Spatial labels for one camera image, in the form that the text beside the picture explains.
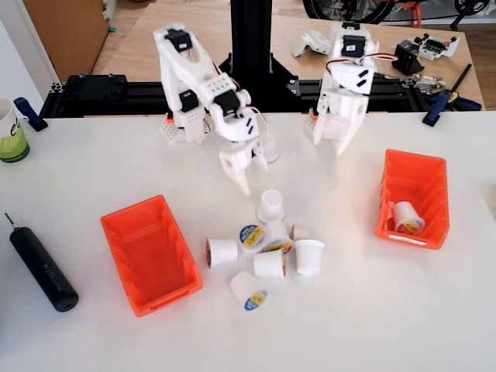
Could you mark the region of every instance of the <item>wooden cabinet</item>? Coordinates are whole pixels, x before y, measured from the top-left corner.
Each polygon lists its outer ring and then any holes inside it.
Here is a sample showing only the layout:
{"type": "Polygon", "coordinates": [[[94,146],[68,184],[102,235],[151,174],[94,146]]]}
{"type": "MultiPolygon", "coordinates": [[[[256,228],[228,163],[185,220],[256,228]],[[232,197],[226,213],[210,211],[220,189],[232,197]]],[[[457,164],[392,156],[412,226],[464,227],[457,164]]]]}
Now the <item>wooden cabinet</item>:
{"type": "Polygon", "coordinates": [[[24,0],[24,5],[59,79],[90,74],[109,30],[102,0],[24,0]]]}

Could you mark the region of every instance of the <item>bicycle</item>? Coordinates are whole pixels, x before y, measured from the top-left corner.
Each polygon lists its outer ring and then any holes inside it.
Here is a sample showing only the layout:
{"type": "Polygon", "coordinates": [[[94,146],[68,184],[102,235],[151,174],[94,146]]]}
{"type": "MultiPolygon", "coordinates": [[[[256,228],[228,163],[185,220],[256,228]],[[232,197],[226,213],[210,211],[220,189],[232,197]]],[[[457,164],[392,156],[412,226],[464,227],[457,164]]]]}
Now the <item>bicycle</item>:
{"type": "MultiPolygon", "coordinates": [[[[360,23],[378,24],[391,14],[397,4],[402,4],[403,8],[411,9],[411,26],[422,24],[420,3],[425,0],[303,0],[305,11],[310,18],[331,19],[336,21],[353,21],[360,23]]],[[[456,30],[458,23],[465,16],[471,16],[481,12],[486,8],[491,0],[454,0],[454,5],[458,15],[448,15],[456,17],[451,24],[451,28],[456,30]]]]}

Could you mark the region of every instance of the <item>table surface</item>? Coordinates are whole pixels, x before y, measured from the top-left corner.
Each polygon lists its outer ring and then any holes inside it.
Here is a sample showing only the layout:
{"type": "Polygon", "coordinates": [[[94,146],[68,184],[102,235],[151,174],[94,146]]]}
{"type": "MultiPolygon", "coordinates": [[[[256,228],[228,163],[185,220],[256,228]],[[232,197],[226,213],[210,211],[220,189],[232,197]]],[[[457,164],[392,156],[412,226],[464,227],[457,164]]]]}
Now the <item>table surface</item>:
{"type": "Polygon", "coordinates": [[[421,117],[369,114],[336,159],[331,141],[313,146],[304,135],[304,116],[269,115],[281,157],[268,173],[250,168],[250,198],[223,175],[217,136],[171,150],[160,118],[27,127],[31,154],[0,164],[2,212],[38,235],[81,300],[56,312],[0,224],[0,370],[494,371],[496,114],[447,112],[434,128],[421,117]],[[441,250],[374,236],[389,148],[447,160],[451,228],[441,250]],[[252,263],[209,270],[205,238],[256,221],[268,188],[282,192],[288,225],[325,243],[322,272],[300,276],[292,257],[284,280],[263,280],[267,302],[246,313],[229,281],[252,263]],[[137,318],[100,217],[160,194],[204,287],[137,318]]]}
{"type": "MultiPolygon", "coordinates": [[[[129,31],[102,73],[125,74],[129,81],[159,81],[160,68],[152,32],[171,22],[181,22],[188,30],[193,31],[217,64],[222,63],[232,50],[231,19],[228,10],[167,5],[163,2],[151,3],[129,31]]],[[[319,31],[326,38],[329,37],[330,26],[333,23],[321,19],[273,15],[271,50],[275,58],[301,79],[321,79],[327,56],[307,52],[299,58],[293,58],[291,45],[301,34],[310,29],[319,31]]],[[[366,25],[366,27],[373,40],[381,42],[380,51],[388,53],[394,53],[396,45],[402,40],[414,39],[424,33],[442,40],[460,36],[462,39],[453,57],[441,57],[433,62],[418,59],[425,67],[423,74],[443,77],[448,88],[454,85],[466,65],[473,63],[464,33],[397,26],[366,25]]],[[[392,68],[391,62],[378,61],[378,65],[379,72],[403,76],[392,68]]],[[[484,104],[475,69],[467,75],[459,92],[463,97],[484,104]]]]}

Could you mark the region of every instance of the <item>wooden table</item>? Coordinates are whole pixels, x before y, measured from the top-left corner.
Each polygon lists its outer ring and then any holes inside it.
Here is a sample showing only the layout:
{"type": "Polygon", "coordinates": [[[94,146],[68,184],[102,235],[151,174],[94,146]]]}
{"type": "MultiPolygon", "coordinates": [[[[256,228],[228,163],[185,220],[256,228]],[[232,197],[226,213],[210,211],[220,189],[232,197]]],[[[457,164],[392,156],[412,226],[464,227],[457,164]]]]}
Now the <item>wooden table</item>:
{"type": "MultiPolygon", "coordinates": [[[[157,48],[152,32],[170,22],[185,24],[187,29],[200,39],[201,44],[217,64],[222,63],[232,49],[229,11],[220,8],[151,3],[102,73],[125,74],[129,81],[159,81],[157,48]]],[[[320,79],[327,56],[307,52],[299,58],[293,58],[291,45],[302,33],[310,29],[319,31],[324,37],[328,37],[332,24],[333,21],[321,19],[273,15],[271,50],[276,59],[291,73],[302,79],[320,79]]],[[[393,53],[396,45],[402,40],[413,39],[416,36],[422,36],[423,33],[429,33],[442,40],[460,36],[461,41],[453,57],[441,57],[433,62],[419,59],[421,65],[425,66],[423,74],[442,76],[448,87],[453,86],[467,64],[473,63],[464,33],[378,25],[367,25],[367,29],[374,40],[381,42],[380,51],[388,53],[393,53]]],[[[378,64],[379,72],[401,76],[401,73],[393,69],[389,62],[379,61],[378,64]]],[[[469,72],[459,92],[463,97],[480,103],[484,102],[475,69],[469,72]]]]}

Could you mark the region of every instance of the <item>wooden floor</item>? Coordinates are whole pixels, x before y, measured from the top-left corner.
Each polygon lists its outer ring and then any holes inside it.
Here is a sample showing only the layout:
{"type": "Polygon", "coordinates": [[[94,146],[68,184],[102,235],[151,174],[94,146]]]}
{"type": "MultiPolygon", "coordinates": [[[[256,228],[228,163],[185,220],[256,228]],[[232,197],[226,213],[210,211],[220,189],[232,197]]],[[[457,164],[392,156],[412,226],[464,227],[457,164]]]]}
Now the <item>wooden floor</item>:
{"type": "MultiPolygon", "coordinates": [[[[209,5],[213,8],[229,7],[229,0],[150,0],[150,2],[166,2],[167,4],[188,4],[188,6],[209,5]]],[[[102,71],[112,58],[120,43],[140,18],[149,2],[131,2],[119,0],[115,10],[112,26],[115,33],[107,36],[100,56],[93,69],[94,74],[102,71]]],[[[273,0],[273,13],[281,16],[307,17],[302,0],[273,0]]],[[[448,25],[428,26],[431,29],[449,29],[448,25]]],[[[467,35],[474,66],[477,71],[480,89],[487,110],[496,109],[496,25],[460,25],[460,31],[467,35]]]]}

